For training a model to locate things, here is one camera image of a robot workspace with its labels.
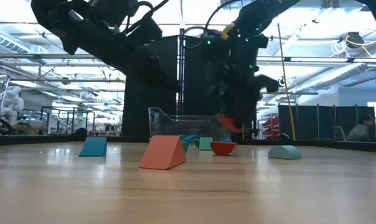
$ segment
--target mint green block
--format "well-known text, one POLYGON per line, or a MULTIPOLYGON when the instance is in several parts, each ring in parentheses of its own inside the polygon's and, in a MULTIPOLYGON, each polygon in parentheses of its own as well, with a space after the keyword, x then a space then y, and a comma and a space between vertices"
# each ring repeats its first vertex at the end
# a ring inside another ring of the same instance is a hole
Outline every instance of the mint green block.
POLYGON ((199 139, 199 150, 201 151, 211 151, 212 146, 210 143, 213 141, 212 137, 200 137, 199 139))
POLYGON ((199 143, 200 143, 200 140, 199 139, 194 139, 194 144, 197 148, 199 148, 199 143))
POLYGON ((189 147, 189 142, 182 142, 182 148, 184 149, 184 153, 187 154, 189 147))
POLYGON ((268 152, 269 158, 274 159, 301 159, 301 152, 294 146, 274 146, 268 152))

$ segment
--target ceiling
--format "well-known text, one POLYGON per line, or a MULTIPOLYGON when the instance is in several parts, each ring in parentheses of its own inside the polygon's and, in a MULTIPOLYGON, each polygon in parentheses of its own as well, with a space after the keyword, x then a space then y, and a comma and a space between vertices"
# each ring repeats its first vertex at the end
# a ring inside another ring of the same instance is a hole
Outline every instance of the ceiling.
MULTIPOLYGON (((147 0, 153 5, 161 0, 147 0)), ((362 11, 363 5, 354 0, 340 0, 340 8, 322 8, 327 0, 302 0, 295 7, 288 9, 277 17, 272 24, 264 31, 270 41, 267 49, 261 49, 259 57, 280 57, 281 49, 279 43, 278 26, 281 27, 281 39, 283 44, 283 54, 285 57, 370 57, 364 48, 358 49, 343 48, 344 42, 337 44, 340 37, 345 37, 348 32, 359 32, 365 40, 366 49, 372 54, 376 52, 376 22, 371 12, 362 11)), ((214 9, 220 4, 220 0, 170 0, 163 8, 154 15, 154 20, 160 24, 164 36, 178 35, 180 28, 188 28, 205 24, 214 9)), ((147 11, 140 8, 131 22, 137 21, 147 11)), ((233 21, 238 15, 238 9, 221 10, 211 22, 211 29, 222 30, 225 25, 233 21)), ((31 9, 29 0, 1 0, 0 1, 0 32, 15 40, 28 49, 40 46, 40 50, 50 54, 65 54, 62 50, 62 43, 58 37, 38 25, 31 9)), ((199 35, 199 30, 193 30, 187 35, 199 35)), ((0 53, 14 54, 0 46, 0 53)), ((77 54, 86 52, 78 50, 77 54)), ((0 59, 3 63, 13 64, 18 69, 26 71, 25 77, 37 77, 39 67, 29 66, 32 63, 28 60, 0 59)), ((45 78, 70 78, 70 79, 120 79, 125 77, 118 71, 113 71, 108 67, 67 67, 67 63, 93 63, 93 60, 49 60, 47 62, 56 63, 58 67, 42 67, 40 74, 45 74, 45 78)), ((287 63, 286 76, 291 80, 292 85, 315 78, 322 72, 328 71, 331 67, 344 67, 345 65, 326 65, 325 63, 306 63, 293 65, 287 63)), ((15 75, 23 75, 19 70, 15 75)), ((283 74, 280 64, 261 63, 259 73, 272 78, 279 78, 283 74)), ((47 89, 61 88, 74 89, 70 93, 60 93, 53 91, 53 95, 62 96, 64 94, 81 97, 84 100, 98 101, 98 97, 93 98, 93 93, 82 93, 79 89, 90 88, 95 90, 121 90, 119 93, 107 93, 101 91, 101 98, 106 103, 123 102, 124 83, 87 83, 72 82, 69 85, 61 83, 36 83, 47 89)))

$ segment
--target black partition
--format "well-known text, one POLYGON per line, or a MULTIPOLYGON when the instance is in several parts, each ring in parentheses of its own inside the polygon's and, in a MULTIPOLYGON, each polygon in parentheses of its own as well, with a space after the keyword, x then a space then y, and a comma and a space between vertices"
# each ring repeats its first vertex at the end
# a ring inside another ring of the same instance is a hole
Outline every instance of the black partition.
MULTIPOLYGON (((292 125, 290 120, 289 106, 279 105, 280 133, 285 133, 293 138, 292 125)), ((292 106, 294 132, 298 134, 298 114, 295 106, 292 106)))
MULTIPOLYGON (((159 56, 164 71, 177 80, 178 36, 151 43, 151 50, 159 56)), ((160 107, 167 114, 176 114, 176 93, 151 88, 127 78, 122 133, 127 138, 149 138, 148 108, 160 107)))
MULTIPOLYGON (((365 115, 375 117, 375 108, 373 107, 358 106, 357 109, 358 109, 358 122, 361 122, 361 117, 365 115)), ((369 128, 368 136, 372 142, 376 142, 376 124, 375 123, 371 128, 369 128)))
POLYGON ((318 114, 317 106, 297 107, 297 140, 318 139, 318 114))
POLYGON ((336 124, 335 107, 319 106, 319 138, 323 140, 335 139, 336 124))
MULTIPOLYGON (((193 46, 198 38, 186 37, 185 45, 193 46)), ((220 103, 209 95, 210 82, 200 60, 199 49, 185 50, 184 97, 182 114, 215 115, 221 110, 220 103)))
POLYGON ((348 135, 357 123, 357 110, 355 106, 336 107, 336 126, 342 127, 345 135, 348 135))

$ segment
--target teal arch block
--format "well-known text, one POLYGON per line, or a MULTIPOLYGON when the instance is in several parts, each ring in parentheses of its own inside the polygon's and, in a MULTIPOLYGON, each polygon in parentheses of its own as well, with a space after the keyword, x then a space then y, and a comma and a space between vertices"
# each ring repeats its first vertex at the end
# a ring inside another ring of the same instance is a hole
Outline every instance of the teal arch block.
POLYGON ((294 146, 274 146, 268 152, 269 158, 275 159, 301 159, 301 152, 294 146))
POLYGON ((108 139, 105 137, 87 137, 86 141, 84 142, 83 149, 80 151, 78 156, 105 156, 107 142, 108 139))
POLYGON ((210 143, 213 141, 212 137, 200 137, 199 139, 199 150, 201 151, 211 151, 212 146, 210 143))
POLYGON ((198 136, 193 134, 193 135, 190 135, 190 136, 184 138, 182 141, 188 142, 189 144, 193 144, 195 139, 198 139, 198 136))
POLYGON ((182 142, 182 148, 184 149, 184 153, 187 154, 189 147, 189 142, 182 142))
POLYGON ((199 143, 200 143, 200 140, 199 139, 195 139, 194 140, 194 144, 197 148, 199 148, 199 143))

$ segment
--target red semicircle block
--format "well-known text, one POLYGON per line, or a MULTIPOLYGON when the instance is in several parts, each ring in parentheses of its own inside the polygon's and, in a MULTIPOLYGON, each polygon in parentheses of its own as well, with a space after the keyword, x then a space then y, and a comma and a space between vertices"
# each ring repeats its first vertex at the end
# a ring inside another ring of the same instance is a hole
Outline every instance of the red semicircle block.
POLYGON ((237 147, 236 142, 211 142, 213 152, 218 156, 229 156, 237 147))

